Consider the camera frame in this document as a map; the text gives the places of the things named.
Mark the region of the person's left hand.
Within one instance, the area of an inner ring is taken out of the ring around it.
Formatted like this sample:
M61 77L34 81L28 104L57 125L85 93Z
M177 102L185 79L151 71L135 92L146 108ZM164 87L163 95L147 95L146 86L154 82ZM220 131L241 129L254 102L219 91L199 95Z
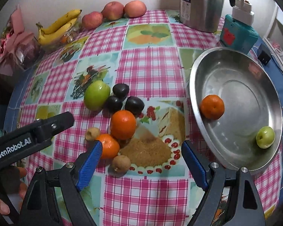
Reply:
M4 192L7 195L18 194L19 208L21 208L27 192L27 185L21 181L26 175L27 170L25 168L16 166L11 166L0 173L0 182L2 182ZM9 215L9 213L10 209L8 205L0 197L0 214Z

